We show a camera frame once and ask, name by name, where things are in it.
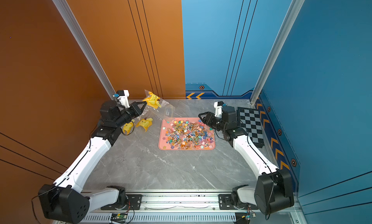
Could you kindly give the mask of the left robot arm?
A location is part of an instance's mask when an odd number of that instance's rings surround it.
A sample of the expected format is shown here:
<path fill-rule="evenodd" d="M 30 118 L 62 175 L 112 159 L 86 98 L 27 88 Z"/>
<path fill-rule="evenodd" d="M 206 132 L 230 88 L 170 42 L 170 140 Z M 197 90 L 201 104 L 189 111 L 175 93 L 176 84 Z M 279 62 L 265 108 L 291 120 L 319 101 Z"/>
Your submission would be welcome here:
<path fill-rule="evenodd" d="M 146 102 L 122 106 L 113 100 L 102 104 L 101 119 L 81 154 L 52 184 L 40 188 L 37 198 L 45 218 L 78 224 L 88 213 L 101 207 L 121 209 L 128 206 L 124 187 L 109 186 L 86 193 L 83 187 L 101 158 L 123 134 L 122 127 L 139 117 L 146 106 Z"/>

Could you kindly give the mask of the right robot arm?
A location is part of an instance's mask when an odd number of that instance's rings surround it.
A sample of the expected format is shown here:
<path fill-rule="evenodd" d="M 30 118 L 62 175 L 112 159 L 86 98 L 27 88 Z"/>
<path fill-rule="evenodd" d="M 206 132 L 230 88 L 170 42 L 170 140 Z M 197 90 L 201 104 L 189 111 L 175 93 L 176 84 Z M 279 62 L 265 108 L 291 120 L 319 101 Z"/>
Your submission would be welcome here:
<path fill-rule="evenodd" d="M 249 134 L 238 123 L 232 106 L 215 103 L 215 112 L 198 115 L 203 124 L 223 133 L 227 141 L 247 162 L 257 178 L 256 186 L 241 185 L 233 188 L 231 204 L 237 209 L 256 206 L 267 217 L 270 214 L 294 206 L 292 176 L 279 169 L 255 146 Z"/>

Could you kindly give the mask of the yellow duck ziploc bag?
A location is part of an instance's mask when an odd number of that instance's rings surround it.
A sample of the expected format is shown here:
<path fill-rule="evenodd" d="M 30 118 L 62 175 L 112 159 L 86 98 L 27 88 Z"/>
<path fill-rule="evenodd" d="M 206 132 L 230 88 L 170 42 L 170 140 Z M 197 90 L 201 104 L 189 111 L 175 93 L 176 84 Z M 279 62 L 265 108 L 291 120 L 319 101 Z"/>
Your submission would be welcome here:
<path fill-rule="evenodd" d="M 175 107 L 166 100 L 151 91 L 145 90 L 146 110 L 160 119 L 170 120 L 173 118 Z"/>
<path fill-rule="evenodd" d="M 135 128 L 134 126 L 135 126 L 134 120 L 131 120 L 129 123 L 125 124 L 122 127 L 122 134 L 124 136 L 130 135 L 134 131 Z"/>
<path fill-rule="evenodd" d="M 149 127 L 152 126 L 152 122 L 153 122 L 153 119 L 152 119 L 152 118 L 147 118 L 147 117 L 145 117 L 145 118 L 141 119 L 141 120 L 136 124 L 135 127 L 136 127 L 136 128 L 137 128 L 137 127 L 143 127 L 144 130 L 145 130 L 145 132 L 147 132 L 148 129 L 149 129 Z"/>

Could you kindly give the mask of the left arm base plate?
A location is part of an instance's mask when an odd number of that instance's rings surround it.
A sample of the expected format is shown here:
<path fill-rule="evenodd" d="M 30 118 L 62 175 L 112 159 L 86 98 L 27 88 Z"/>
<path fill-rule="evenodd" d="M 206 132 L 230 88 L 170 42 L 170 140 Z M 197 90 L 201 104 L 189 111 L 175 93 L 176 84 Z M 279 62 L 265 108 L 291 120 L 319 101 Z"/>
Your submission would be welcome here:
<path fill-rule="evenodd" d="M 134 210 L 140 210 L 141 202 L 142 202 L 142 194 L 127 194 L 127 199 L 124 204 L 110 204 L 101 207 L 101 210 L 128 210 L 128 209 L 134 209 Z"/>

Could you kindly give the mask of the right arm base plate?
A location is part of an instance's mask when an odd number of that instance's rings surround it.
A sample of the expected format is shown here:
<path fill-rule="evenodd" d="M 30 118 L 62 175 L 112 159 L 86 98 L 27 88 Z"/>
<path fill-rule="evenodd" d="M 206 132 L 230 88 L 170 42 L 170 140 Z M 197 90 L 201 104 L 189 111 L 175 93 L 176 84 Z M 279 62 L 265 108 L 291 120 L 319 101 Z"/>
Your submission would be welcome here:
<path fill-rule="evenodd" d="M 232 194 L 219 194 L 219 209 L 220 210 L 245 210 L 248 208 L 258 210 L 258 207 L 251 203 L 242 203 L 237 196 Z"/>

